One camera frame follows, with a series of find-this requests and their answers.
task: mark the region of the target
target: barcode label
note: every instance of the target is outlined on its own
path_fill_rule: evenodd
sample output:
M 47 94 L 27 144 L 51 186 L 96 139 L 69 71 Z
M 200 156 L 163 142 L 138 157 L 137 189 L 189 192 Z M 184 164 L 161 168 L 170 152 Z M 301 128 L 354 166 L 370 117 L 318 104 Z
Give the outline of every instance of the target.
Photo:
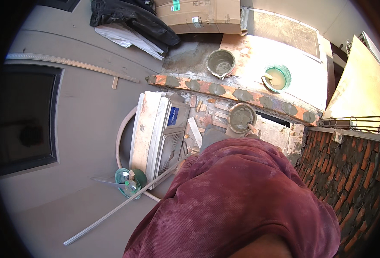
M 180 1 L 179 0 L 173 0 L 171 11 L 180 11 Z
M 193 20 L 194 27 L 201 28 L 200 22 L 198 21 L 198 17 L 193 17 L 192 20 Z

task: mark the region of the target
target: black jacket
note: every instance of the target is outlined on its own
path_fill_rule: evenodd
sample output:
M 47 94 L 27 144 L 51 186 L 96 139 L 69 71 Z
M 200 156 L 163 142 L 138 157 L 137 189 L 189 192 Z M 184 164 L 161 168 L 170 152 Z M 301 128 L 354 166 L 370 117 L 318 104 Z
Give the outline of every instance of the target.
M 165 52 L 169 46 L 180 42 L 177 34 L 154 14 L 150 6 L 142 8 L 141 5 L 146 5 L 144 0 L 91 0 L 90 25 L 125 22 Z

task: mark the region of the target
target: green label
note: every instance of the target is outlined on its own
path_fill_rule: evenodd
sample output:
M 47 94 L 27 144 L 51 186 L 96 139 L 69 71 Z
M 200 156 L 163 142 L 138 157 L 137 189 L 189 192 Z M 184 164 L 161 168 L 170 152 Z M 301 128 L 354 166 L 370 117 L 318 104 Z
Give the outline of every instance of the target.
M 172 1 L 171 11 L 172 12 L 174 12 L 174 11 L 180 11 L 180 1 L 179 0 L 173 0 Z

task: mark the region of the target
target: window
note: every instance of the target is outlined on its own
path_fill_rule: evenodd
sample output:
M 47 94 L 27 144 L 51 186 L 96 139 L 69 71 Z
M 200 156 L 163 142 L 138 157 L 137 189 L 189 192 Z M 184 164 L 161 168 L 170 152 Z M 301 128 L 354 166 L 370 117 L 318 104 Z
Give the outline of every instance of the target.
M 0 175 L 57 161 L 55 108 L 62 70 L 4 65 L 0 85 Z
M 49 6 L 72 12 L 80 0 L 39 0 L 38 5 Z

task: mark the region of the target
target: bucket of cement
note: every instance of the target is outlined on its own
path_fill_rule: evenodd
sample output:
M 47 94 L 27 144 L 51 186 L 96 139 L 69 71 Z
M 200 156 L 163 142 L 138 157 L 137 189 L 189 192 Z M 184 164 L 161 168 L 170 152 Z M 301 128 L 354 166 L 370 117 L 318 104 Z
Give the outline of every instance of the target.
M 292 80 L 289 69 L 284 65 L 272 64 L 265 68 L 268 75 L 272 77 L 269 79 L 266 76 L 262 77 L 264 84 L 272 91 L 281 93 L 285 91 Z
M 256 111 L 247 103 L 236 104 L 230 108 L 227 121 L 233 132 L 248 132 L 249 124 L 253 126 L 256 124 Z
M 208 55 L 207 69 L 220 79 L 229 77 L 236 66 L 236 59 L 230 51 L 218 49 Z

